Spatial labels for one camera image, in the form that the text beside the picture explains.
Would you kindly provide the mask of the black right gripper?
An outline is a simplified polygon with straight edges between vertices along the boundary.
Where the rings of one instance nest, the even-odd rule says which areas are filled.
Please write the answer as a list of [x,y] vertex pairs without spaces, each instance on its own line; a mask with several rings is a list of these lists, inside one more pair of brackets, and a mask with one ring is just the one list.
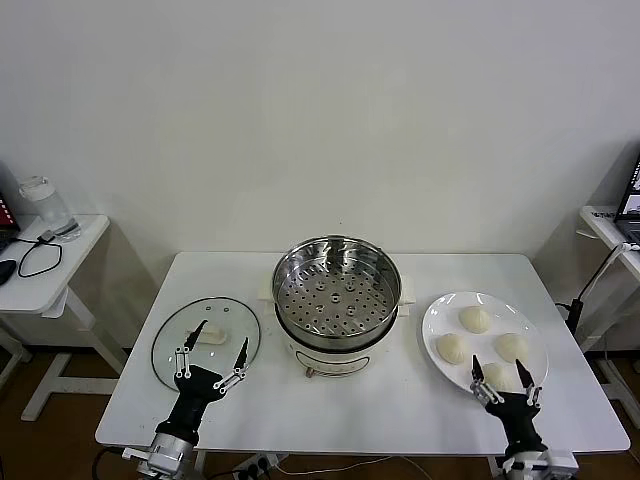
[[515,360],[515,365],[526,395],[498,393],[485,381],[477,356],[472,356],[470,390],[480,403],[487,403],[485,410],[502,423],[507,438],[506,456],[547,449],[533,424],[533,419],[540,412],[538,398],[541,387],[535,384],[532,374],[519,359]]

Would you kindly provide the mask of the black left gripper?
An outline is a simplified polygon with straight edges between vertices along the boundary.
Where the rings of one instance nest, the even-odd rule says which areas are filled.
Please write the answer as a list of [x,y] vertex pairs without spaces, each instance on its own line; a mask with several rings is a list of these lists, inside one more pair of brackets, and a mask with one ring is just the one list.
[[155,429],[157,434],[167,434],[192,446],[199,443],[202,417],[210,403],[224,395],[246,378],[249,338],[246,337],[230,373],[225,376],[197,365],[190,367],[190,352],[195,346],[207,320],[202,320],[190,332],[184,344],[174,351],[175,378],[178,398],[169,414]]

